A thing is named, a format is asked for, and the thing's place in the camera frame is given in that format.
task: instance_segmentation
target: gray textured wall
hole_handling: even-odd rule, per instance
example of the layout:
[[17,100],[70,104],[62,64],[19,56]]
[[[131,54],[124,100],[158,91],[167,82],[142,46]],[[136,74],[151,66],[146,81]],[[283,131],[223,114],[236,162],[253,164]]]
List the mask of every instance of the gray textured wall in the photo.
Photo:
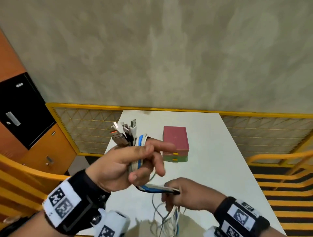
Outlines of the gray textured wall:
[[313,113],[312,0],[0,0],[47,102]]

